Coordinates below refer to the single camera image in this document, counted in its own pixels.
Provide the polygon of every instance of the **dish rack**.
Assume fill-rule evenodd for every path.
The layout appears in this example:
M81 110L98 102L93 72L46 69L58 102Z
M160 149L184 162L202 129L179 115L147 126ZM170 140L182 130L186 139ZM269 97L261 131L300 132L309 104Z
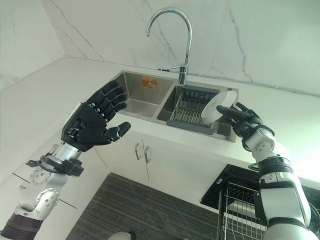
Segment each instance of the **dish rack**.
M256 218L255 192L232 182L227 184L224 191L220 191L220 200L224 204L219 206L217 240L263 240L267 227Z
M203 124L201 113L217 94L203 91L200 87L184 87L171 117L166 121L167 125L208 135L214 134L214 124Z

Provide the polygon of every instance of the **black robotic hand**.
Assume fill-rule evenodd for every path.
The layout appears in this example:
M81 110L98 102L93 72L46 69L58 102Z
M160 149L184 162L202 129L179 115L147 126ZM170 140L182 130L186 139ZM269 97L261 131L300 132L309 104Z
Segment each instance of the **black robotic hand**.
M216 109L232 125L235 134L242 138L242 146L245 150L251 152L246 145L246 141L256 130L260 128L268 129L273 136L275 135L270 128L263 125L262 119L252 109L248 109L240 102L237 102L235 106L239 109L221 105L218 105Z
M126 100L123 87L110 81L76 109L62 129L61 140L82 152L117 141L130 129L130 123L106 129L107 122L127 107Z

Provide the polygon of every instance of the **faucet spout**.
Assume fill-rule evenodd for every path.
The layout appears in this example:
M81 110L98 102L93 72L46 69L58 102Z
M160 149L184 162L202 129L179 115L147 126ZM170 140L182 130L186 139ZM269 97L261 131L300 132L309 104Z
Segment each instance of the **faucet spout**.
M192 27L191 27L191 23L190 23L190 20L187 17L187 15L183 11L181 11L177 8L172 8L172 7L162 8L151 17L150 22L148 24L148 27L146 29L145 35L147 37L150 36L151 27L152 27L154 21L156 20L157 17L159 17L160 15L165 14L165 13L174 13L174 14L177 14L180 17L182 17L182 19L184 20L186 27L188 29L188 40L187 40L187 44L186 44L185 61L184 61L184 64L179 67L180 68L179 83L184 85L186 82L186 79L187 79L187 75L188 75L189 57L190 57L191 40L192 40Z

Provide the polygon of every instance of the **robotic arm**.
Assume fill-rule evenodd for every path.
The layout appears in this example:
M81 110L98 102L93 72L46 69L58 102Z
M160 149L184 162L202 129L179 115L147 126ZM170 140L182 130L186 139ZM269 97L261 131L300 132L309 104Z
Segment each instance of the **robotic arm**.
M33 240L43 221L58 203L69 176L80 176L84 170L78 157L95 145L117 141L130 129L124 122L106 129L107 123L126 104L124 89L111 81L75 109L62 129L62 143L54 145L34 167L31 186L20 186L21 200L0 232L0 240Z
M290 161L276 152L275 133L261 118L241 103L239 108L217 106L231 123L242 146L252 152L260 179L260 191L254 196L255 214L267 226L264 240L317 240L308 230L311 210L300 180Z

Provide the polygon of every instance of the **cabinet handle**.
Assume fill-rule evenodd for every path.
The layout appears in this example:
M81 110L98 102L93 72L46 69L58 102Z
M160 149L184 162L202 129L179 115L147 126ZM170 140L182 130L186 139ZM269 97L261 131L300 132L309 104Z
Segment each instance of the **cabinet handle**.
M145 162L147 164L150 163L150 161L151 161L151 158L148 158L148 150L149 150L149 147L147 146L145 151L144 151Z
M141 155L138 155L138 147L139 147L139 143L137 143L134 147L134 151L135 151L135 156L137 160L140 160Z

